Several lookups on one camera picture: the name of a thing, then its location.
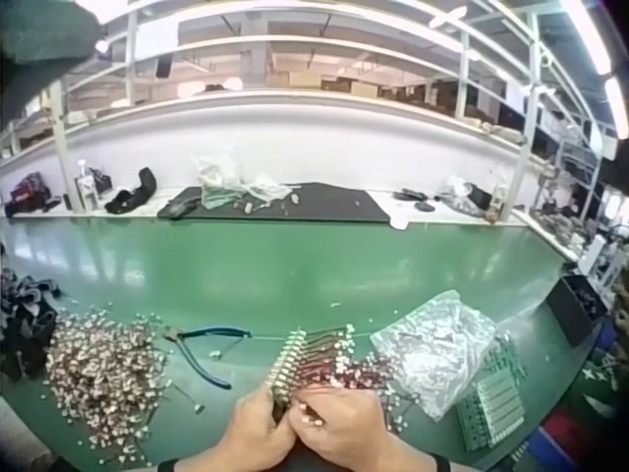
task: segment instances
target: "wrist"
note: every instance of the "wrist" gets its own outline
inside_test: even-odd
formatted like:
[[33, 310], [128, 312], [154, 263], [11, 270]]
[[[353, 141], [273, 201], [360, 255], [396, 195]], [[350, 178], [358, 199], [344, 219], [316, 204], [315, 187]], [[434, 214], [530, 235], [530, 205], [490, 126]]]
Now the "wrist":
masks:
[[434, 459], [410, 447], [398, 437], [387, 433], [381, 441], [377, 457], [369, 461], [363, 469], [355, 472], [433, 472]]

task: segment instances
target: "clear plastic bag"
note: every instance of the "clear plastic bag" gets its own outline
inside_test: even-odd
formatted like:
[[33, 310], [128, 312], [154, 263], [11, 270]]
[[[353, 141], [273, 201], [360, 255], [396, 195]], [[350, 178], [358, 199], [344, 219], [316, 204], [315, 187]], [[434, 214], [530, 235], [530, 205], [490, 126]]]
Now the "clear plastic bag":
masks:
[[247, 185], [247, 191], [257, 199], [270, 203], [273, 200], [284, 200], [293, 189], [284, 184], [278, 184], [265, 174], [259, 174], [252, 183]]
[[449, 290], [374, 333], [372, 342], [391, 359], [396, 381], [439, 421], [481, 367], [495, 331], [492, 320]]
[[199, 169], [200, 202], [213, 209], [240, 199], [246, 193], [236, 161], [228, 156], [195, 157]]
[[213, 209], [240, 199], [246, 193], [263, 202], [283, 200], [292, 189], [278, 184], [265, 174], [256, 176], [253, 182], [245, 182], [241, 177], [236, 159], [228, 156], [195, 157], [199, 169], [201, 204]]
[[472, 185], [461, 177], [452, 175], [441, 185], [437, 195], [452, 209], [470, 216], [482, 218], [485, 212], [480, 210], [469, 199], [472, 193]]

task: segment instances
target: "green table surface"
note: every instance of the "green table surface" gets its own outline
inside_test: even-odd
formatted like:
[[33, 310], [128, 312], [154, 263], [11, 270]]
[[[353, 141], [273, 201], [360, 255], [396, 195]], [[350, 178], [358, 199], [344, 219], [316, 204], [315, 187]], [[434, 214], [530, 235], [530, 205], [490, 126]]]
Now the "green table surface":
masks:
[[[529, 377], [520, 386], [526, 424], [494, 449], [468, 453], [452, 409], [435, 423], [420, 408], [403, 439], [451, 460], [487, 469], [510, 453], [556, 404], [581, 369], [594, 337], [571, 348], [543, 302], [562, 259], [528, 228], [412, 224], [270, 222], [167, 223], [152, 219], [3, 220], [12, 266], [20, 274], [52, 277], [82, 307], [106, 307], [130, 321], [155, 313], [180, 328], [238, 325], [255, 338], [223, 360], [209, 352], [230, 339], [189, 344], [201, 363], [234, 386], [205, 383], [176, 353], [167, 377], [206, 405], [168, 391], [143, 443], [157, 463], [199, 452], [219, 441], [234, 402], [261, 383], [288, 331], [353, 324], [359, 351], [369, 335], [438, 293], [456, 289], [462, 300], [509, 330]], [[71, 310], [79, 306], [68, 304]], [[165, 341], [163, 346], [171, 347]], [[51, 449], [81, 470], [105, 470], [102, 451], [78, 446], [87, 431], [67, 425], [48, 387], [9, 383], [4, 395]], [[293, 454], [283, 470], [329, 470], [315, 457]]]

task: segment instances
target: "black box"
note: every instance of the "black box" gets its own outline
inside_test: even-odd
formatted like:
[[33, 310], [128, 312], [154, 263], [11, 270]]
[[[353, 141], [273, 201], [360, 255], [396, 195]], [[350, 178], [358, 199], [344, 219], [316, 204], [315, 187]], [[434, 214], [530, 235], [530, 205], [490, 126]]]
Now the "black box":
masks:
[[583, 275], [561, 277], [546, 301], [573, 347], [580, 345], [607, 314], [599, 294]]

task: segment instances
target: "blue-handled pliers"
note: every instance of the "blue-handled pliers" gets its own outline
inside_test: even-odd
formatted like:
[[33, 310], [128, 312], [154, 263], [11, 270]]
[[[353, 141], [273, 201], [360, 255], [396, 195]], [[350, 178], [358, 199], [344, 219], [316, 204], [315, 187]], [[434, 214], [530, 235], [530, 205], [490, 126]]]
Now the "blue-handled pliers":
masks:
[[240, 329], [238, 327], [230, 327], [230, 326], [208, 326], [202, 327], [200, 329], [192, 329], [190, 331], [182, 331], [179, 329], [169, 328], [164, 333], [164, 337], [171, 342], [174, 342], [179, 347], [179, 350], [188, 361], [188, 364], [199, 374], [205, 381], [210, 382], [211, 384], [223, 388], [225, 390], [231, 389], [232, 385], [227, 383], [226, 381], [222, 381], [221, 379], [216, 378], [215, 376], [209, 374], [205, 371], [203, 367], [200, 366], [197, 359], [188, 348], [185, 339], [191, 337], [199, 337], [206, 336], [208, 334], [216, 335], [216, 336], [230, 336], [230, 337], [251, 337], [252, 332]]

